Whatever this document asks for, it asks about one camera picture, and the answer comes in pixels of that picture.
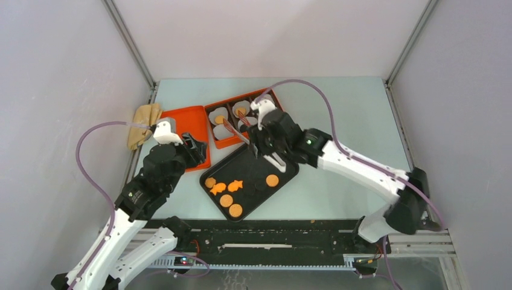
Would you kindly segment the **orange cookie box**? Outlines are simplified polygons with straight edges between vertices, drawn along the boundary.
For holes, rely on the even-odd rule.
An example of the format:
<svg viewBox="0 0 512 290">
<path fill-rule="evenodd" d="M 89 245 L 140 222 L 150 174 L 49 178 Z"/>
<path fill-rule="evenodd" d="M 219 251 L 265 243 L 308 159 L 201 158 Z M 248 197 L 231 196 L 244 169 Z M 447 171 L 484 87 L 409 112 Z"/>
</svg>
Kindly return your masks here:
<svg viewBox="0 0 512 290">
<path fill-rule="evenodd" d="M 234 114 L 232 113 L 232 106 L 233 106 L 233 104 L 236 103 L 236 102 L 242 101 L 242 100 L 247 100 L 251 104 L 251 102 L 254 101 L 255 98 L 260 96 L 263 92 L 264 92 L 264 89 L 259 89 L 257 91 L 253 91 L 253 92 L 249 92 L 249 93 L 246 93 L 246 94 L 238 95 L 236 97 L 228 98 L 228 99 L 225 99 L 225 100 L 222 100 L 222 101 L 218 101 L 216 103 L 213 103 L 213 104 L 205 106 L 205 113 L 206 113 L 206 117 L 208 119 L 208 125 L 209 125 L 209 127 L 211 129 L 212 135 L 213 135 L 213 128 L 215 126 L 213 126 L 212 123 L 210 122 L 210 120 L 208 118 L 208 114 L 213 109 L 216 109 L 216 108 L 219 108 L 219 107 L 226 107 L 228 109 L 228 114 L 229 114 L 228 122 L 231 125 L 233 125 L 236 130 L 238 130 L 238 127 L 237 127 L 238 121 L 239 121 L 239 119 L 241 119 L 243 117 L 235 118 Z M 247 116 L 245 116 L 245 117 L 255 117 L 255 118 L 257 118 L 257 115 L 256 115 L 256 113 L 254 111 L 251 110 L 250 113 Z M 246 132 L 244 132 L 242 134 L 245 137 L 248 136 Z M 217 139 L 214 138 L 214 136 L 213 136 L 213 139 L 214 139 L 214 144 L 215 144 L 216 148 L 218 148 L 218 149 L 223 149 L 223 148 L 226 148 L 228 146 L 232 146 L 232 145 L 241 143 L 241 140 L 238 137 L 236 137 L 235 135 L 233 137 L 231 137 L 231 138 L 227 138 L 227 139 L 224 139 L 224 140 L 217 140 Z"/>
</svg>

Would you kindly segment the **orange box lid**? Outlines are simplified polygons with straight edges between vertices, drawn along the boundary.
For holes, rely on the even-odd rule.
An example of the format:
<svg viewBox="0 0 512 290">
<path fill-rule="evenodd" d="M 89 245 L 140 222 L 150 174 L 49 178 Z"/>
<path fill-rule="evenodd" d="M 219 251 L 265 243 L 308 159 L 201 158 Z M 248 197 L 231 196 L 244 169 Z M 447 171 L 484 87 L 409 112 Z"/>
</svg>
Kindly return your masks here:
<svg viewBox="0 0 512 290">
<path fill-rule="evenodd" d="M 197 140 L 206 143 L 206 159 L 205 162 L 187 169 L 186 172 L 193 172 L 207 169 L 211 166 L 210 145 L 208 142 L 208 120 L 203 106 L 190 106 L 186 108 L 164 111 L 161 118 L 170 117 L 175 120 L 175 131 L 181 135 L 182 133 L 190 133 Z"/>
</svg>

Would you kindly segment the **black baking tray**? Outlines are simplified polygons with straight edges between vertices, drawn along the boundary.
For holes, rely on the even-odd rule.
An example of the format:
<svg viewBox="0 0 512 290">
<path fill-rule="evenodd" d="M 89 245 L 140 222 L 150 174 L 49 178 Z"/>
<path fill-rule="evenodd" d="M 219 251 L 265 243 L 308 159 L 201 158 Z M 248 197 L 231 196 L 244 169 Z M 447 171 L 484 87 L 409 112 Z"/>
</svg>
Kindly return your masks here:
<svg viewBox="0 0 512 290">
<path fill-rule="evenodd" d="M 199 184 L 227 220 L 239 222 L 298 174 L 297 163 L 285 163 L 281 172 L 243 145 L 203 173 Z"/>
</svg>

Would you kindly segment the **silver metal tongs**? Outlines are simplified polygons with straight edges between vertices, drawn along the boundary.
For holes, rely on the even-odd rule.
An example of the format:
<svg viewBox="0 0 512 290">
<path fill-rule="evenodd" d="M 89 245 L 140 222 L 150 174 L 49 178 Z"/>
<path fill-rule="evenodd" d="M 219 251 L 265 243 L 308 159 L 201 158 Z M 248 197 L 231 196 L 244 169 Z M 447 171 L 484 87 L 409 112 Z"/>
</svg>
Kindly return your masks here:
<svg viewBox="0 0 512 290">
<path fill-rule="evenodd" d="M 262 151 L 257 147 L 257 143 L 255 141 L 245 137 L 241 132 L 236 130 L 235 127 L 231 125 L 225 118 L 223 119 L 223 125 L 230 133 L 234 134 L 240 140 L 245 142 L 249 146 L 249 148 L 251 149 L 256 158 L 262 156 L 267 162 L 276 167 L 281 173 L 286 172 L 286 162 L 276 152 L 271 153 L 270 155 L 264 155 Z"/>
</svg>

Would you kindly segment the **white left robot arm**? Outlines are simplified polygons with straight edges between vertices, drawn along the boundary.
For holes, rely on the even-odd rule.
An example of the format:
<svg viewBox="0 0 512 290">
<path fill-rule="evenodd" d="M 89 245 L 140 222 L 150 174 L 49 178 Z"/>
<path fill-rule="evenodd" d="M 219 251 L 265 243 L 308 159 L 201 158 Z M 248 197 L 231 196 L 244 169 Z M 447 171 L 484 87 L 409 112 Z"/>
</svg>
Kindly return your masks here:
<svg viewBox="0 0 512 290">
<path fill-rule="evenodd" d="M 162 207 L 187 169 L 206 161 L 208 145 L 184 133 L 178 143 L 157 144 L 143 159 L 142 168 L 122 189 L 114 216 L 70 272 L 56 275 L 54 289 L 121 289 L 144 267 L 167 251 L 185 251 L 191 243 L 190 226 L 172 216 L 158 231 L 128 255 L 126 246 Z"/>
</svg>

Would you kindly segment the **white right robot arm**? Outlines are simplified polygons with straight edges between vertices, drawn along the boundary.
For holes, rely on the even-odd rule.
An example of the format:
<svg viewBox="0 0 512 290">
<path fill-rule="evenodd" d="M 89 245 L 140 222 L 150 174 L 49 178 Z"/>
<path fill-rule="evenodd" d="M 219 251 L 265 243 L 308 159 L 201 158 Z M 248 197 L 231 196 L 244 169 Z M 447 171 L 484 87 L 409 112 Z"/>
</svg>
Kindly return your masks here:
<svg viewBox="0 0 512 290">
<path fill-rule="evenodd" d="M 418 230 L 445 229 L 441 221 L 423 216 L 431 205 L 423 170 L 416 167 L 405 172 L 379 164 L 338 146 L 330 134 L 321 130 L 302 130 L 289 114 L 277 108 L 254 112 L 258 122 L 248 129 L 248 134 L 255 156 L 267 159 L 282 172 L 286 170 L 285 161 L 291 161 L 337 173 L 373 190 L 384 200 L 382 208 L 359 220 L 351 236 L 356 251 L 369 251 L 393 232 L 414 235 Z"/>
</svg>

